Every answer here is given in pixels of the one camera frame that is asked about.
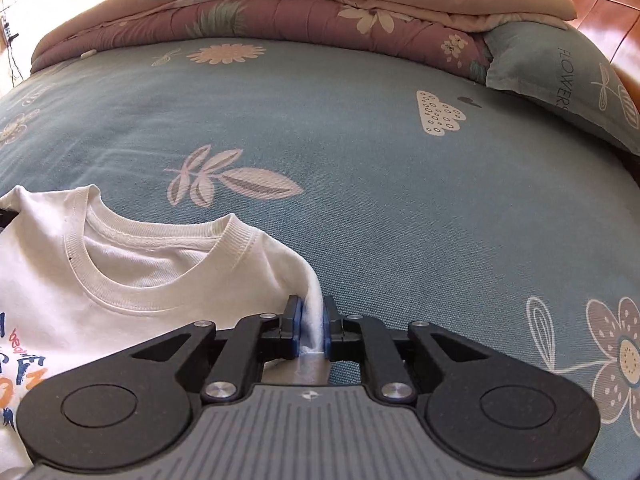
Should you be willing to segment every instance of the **pillowcase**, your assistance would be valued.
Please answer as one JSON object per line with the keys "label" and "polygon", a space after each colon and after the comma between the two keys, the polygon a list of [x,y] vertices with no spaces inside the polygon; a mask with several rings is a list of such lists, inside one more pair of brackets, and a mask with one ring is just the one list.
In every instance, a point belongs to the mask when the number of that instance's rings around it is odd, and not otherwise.
{"label": "pillowcase", "polygon": [[523,95],[587,133],[640,155],[640,117],[604,54],[573,27],[514,22],[484,35],[486,85]]}

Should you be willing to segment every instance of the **t-shirt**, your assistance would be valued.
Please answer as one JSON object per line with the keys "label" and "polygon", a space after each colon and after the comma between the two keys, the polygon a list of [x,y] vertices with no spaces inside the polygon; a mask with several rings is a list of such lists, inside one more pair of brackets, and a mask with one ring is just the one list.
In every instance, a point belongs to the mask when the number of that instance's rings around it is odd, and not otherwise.
{"label": "t-shirt", "polygon": [[271,373],[326,381],[316,274],[235,215],[193,225],[131,221],[95,186],[18,186],[0,208],[19,212],[0,233],[0,473],[30,465],[15,413],[36,384],[197,320],[232,328],[244,316],[282,313],[296,294],[305,301],[304,367],[283,362]]}

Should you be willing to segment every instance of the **brown leather headboard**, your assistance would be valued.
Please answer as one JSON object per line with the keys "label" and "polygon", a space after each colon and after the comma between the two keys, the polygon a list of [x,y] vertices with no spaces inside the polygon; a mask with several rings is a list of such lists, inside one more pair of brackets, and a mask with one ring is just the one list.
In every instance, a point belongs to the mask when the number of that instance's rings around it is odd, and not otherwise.
{"label": "brown leather headboard", "polygon": [[573,0],[570,22],[609,59],[640,108],[640,0]]}

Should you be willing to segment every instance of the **silver bolt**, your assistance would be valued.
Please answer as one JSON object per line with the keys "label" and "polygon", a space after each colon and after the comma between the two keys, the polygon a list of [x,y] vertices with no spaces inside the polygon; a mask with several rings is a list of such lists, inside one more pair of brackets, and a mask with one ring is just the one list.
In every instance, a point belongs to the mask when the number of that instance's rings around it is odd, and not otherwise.
{"label": "silver bolt", "polygon": [[387,399],[406,399],[414,392],[411,386],[404,383],[388,383],[382,386],[382,395]]}
{"label": "silver bolt", "polygon": [[236,393],[237,390],[236,386],[232,383],[216,381],[215,383],[207,384],[204,392],[214,399],[228,399]]}

